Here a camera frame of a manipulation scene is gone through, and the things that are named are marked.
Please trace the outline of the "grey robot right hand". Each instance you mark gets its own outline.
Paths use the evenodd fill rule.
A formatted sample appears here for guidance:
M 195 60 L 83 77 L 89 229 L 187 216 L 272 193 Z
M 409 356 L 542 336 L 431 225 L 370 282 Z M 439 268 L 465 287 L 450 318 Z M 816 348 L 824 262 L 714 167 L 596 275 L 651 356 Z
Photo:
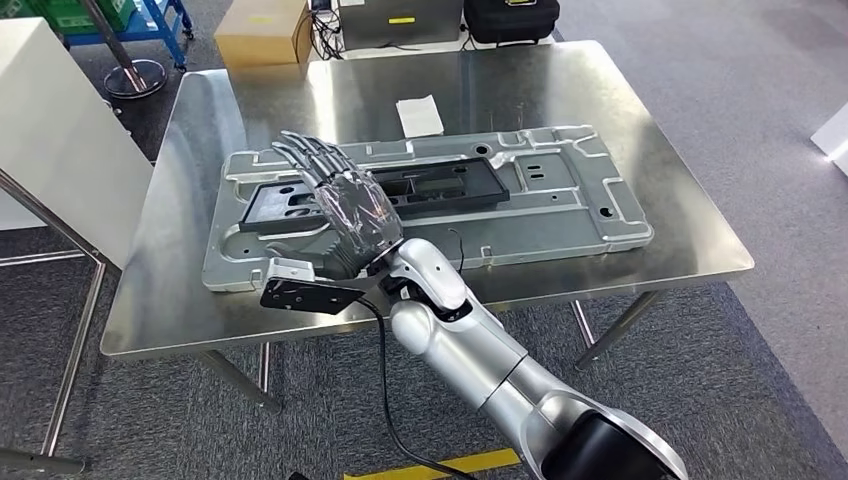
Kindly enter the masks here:
M 271 148 L 298 171 L 337 240 L 322 253 L 287 250 L 279 242 L 270 251 L 310 262 L 319 277 L 348 280 L 403 241 L 401 218 L 389 197 L 339 146 L 283 130 Z

